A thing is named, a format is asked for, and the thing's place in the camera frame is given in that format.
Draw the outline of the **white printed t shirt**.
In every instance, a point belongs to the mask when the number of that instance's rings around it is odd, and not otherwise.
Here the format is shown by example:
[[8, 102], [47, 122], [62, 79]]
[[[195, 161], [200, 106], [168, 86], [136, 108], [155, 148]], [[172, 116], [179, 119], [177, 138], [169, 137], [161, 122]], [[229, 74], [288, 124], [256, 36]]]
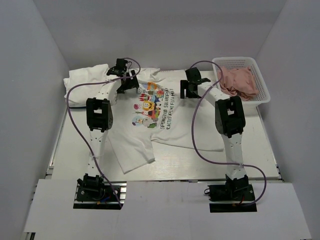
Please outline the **white printed t shirt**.
[[[139, 88], [118, 94], [111, 107], [113, 125], [108, 140], [124, 174], [155, 161], [153, 142], [193, 148], [191, 123], [197, 98], [180, 98], [177, 76], [161, 78], [158, 68], [143, 68]], [[206, 100], [198, 108], [194, 136], [198, 150], [224, 149], [214, 122], [215, 109]]]

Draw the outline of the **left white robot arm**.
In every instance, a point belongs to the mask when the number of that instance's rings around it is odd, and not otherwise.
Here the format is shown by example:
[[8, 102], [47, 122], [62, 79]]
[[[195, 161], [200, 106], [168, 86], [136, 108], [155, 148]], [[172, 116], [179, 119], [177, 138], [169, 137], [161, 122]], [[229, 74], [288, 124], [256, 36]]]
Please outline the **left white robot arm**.
[[97, 164], [104, 159], [108, 130], [113, 126], [112, 106], [116, 104], [117, 95], [126, 90], [138, 89], [137, 71], [130, 69], [134, 59], [118, 58], [115, 66], [106, 73], [105, 82], [94, 97], [86, 101], [86, 123], [89, 128], [89, 161], [86, 173], [92, 177], [101, 177]]

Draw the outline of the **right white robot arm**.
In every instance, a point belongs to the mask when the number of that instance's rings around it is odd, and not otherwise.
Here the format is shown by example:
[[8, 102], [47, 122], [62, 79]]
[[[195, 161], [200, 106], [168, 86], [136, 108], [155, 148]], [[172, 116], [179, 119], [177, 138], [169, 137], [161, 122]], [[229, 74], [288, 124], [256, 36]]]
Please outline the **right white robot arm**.
[[226, 162], [206, 160], [208, 163], [226, 166], [226, 195], [236, 200], [244, 193], [244, 188], [249, 185], [242, 153], [242, 135], [246, 125], [242, 100], [239, 96], [229, 96], [216, 88], [218, 82], [213, 83], [208, 78], [203, 78], [197, 67], [191, 67], [185, 71], [186, 80], [180, 81], [180, 97], [197, 98], [191, 120], [191, 140], [195, 152], [201, 159], [196, 146], [195, 120], [198, 109], [203, 100], [214, 107], [214, 123], [217, 132], [221, 135], [226, 156]]

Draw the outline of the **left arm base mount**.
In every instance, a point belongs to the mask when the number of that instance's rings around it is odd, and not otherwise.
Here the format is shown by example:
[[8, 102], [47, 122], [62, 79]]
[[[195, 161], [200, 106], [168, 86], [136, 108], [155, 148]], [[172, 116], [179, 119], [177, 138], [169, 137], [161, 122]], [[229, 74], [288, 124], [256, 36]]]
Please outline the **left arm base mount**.
[[126, 198], [126, 186], [110, 186], [104, 178], [85, 174], [77, 180], [73, 202], [74, 209], [82, 210], [120, 210]]

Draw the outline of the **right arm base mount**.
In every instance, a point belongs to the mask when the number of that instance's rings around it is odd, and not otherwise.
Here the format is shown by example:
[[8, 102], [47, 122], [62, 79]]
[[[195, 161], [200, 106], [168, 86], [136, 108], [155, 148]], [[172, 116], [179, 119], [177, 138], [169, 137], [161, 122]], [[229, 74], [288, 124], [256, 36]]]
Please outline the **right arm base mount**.
[[209, 198], [211, 213], [254, 213], [257, 205], [253, 186], [247, 175], [240, 179], [226, 177], [225, 184], [209, 185], [203, 193]]

